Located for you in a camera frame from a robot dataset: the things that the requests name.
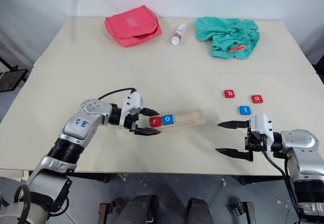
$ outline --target gray floor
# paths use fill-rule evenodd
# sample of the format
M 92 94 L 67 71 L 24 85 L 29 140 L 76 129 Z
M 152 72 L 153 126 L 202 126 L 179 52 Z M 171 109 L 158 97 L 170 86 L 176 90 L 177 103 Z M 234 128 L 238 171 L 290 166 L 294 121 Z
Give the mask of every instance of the gray floor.
M 70 207 L 59 217 L 52 217 L 48 223 L 91 224 L 98 222 L 98 207 L 121 197 L 130 200 L 141 194 L 159 196 L 158 223 L 179 224 L 185 222 L 186 205 L 192 197 L 200 197 L 209 204 L 215 224 L 246 224 L 245 215 L 233 216 L 227 205 L 233 201 L 252 201 L 257 223 L 290 223 L 297 216 L 290 204 L 283 181 L 272 181 L 242 186 L 235 178 L 221 175 L 197 174 L 130 174 L 124 182 L 117 174 L 111 175 L 108 183 L 82 178 L 72 178 Z M 13 200 L 18 182 L 0 179 L 0 191 L 7 201 Z M 107 223 L 113 223 L 118 213 L 109 216 Z

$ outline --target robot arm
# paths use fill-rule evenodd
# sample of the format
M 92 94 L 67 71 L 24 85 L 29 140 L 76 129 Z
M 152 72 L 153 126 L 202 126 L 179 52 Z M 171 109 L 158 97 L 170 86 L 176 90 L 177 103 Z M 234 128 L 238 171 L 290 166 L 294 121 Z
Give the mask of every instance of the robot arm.
M 324 161 L 318 153 L 318 139 L 315 135 L 303 129 L 273 132 L 272 122 L 265 114 L 249 121 L 227 121 L 218 125 L 248 128 L 245 137 L 245 149 L 248 152 L 227 148 L 216 149 L 218 152 L 253 161 L 254 151 L 262 151 L 267 155 L 270 149 L 274 157 L 285 159 L 287 171 L 281 171 L 288 183 L 288 191 L 293 192 L 292 202 L 301 221 L 324 221 Z
M 136 135 L 151 136 L 160 133 L 153 128 L 139 128 L 136 121 L 139 114 L 158 115 L 154 110 L 143 108 L 143 99 L 136 91 L 132 92 L 122 108 L 97 99 L 88 99 L 81 103 L 80 110 L 66 123 L 59 134 L 54 147 L 42 157 L 29 177 L 27 193 L 20 195 L 20 201 L 9 205 L 0 212 L 0 223 L 45 223 L 58 212 L 67 195 L 72 180 L 68 177 L 77 166 L 77 161 L 96 133 L 99 125 L 119 125 Z

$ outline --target white backdrop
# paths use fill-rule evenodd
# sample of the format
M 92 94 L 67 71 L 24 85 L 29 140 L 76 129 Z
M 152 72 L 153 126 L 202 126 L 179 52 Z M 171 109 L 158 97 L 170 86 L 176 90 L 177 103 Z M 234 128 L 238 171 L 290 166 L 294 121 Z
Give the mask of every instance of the white backdrop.
M 140 5 L 158 16 L 284 20 L 304 54 L 324 54 L 324 0 L 0 0 L 0 55 L 31 68 L 67 16 L 110 16 Z

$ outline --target teal cloth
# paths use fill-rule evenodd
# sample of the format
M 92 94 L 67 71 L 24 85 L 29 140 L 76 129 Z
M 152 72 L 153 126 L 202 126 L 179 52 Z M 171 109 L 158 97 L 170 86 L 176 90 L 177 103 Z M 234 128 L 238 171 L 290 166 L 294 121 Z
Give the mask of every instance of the teal cloth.
M 252 20 L 197 18 L 196 36 L 200 41 L 212 40 L 212 56 L 246 59 L 259 41 L 259 27 Z M 229 50 L 245 45 L 245 50 Z

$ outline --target white table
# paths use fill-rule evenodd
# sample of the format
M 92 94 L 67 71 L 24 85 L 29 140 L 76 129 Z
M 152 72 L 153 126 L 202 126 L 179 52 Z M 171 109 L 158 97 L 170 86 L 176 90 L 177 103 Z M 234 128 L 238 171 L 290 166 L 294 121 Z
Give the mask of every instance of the white table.
M 173 46 L 170 36 L 183 21 L 187 31 Z M 103 22 L 67 20 L 38 59 L 0 125 L 1 168 L 32 170 L 82 100 L 129 86 L 148 108 L 161 114 L 200 109 L 207 124 L 151 137 L 101 126 L 77 171 L 278 175 L 260 153 L 250 163 L 215 151 L 244 150 L 246 130 L 216 126 L 249 119 L 239 114 L 240 105 L 251 106 L 252 115 L 267 113 L 275 131 L 311 131 L 324 155 L 324 86 L 282 22 L 257 22 L 261 39 L 247 60 L 212 58 L 208 43 L 195 38 L 194 20 L 160 19 L 163 35 L 131 48 L 119 46 Z M 235 90 L 235 98 L 224 98 L 225 89 Z M 264 103 L 253 104 L 253 94 L 261 94 Z M 121 105 L 125 96 L 104 101 Z M 148 124 L 147 118 L 139 124 Z

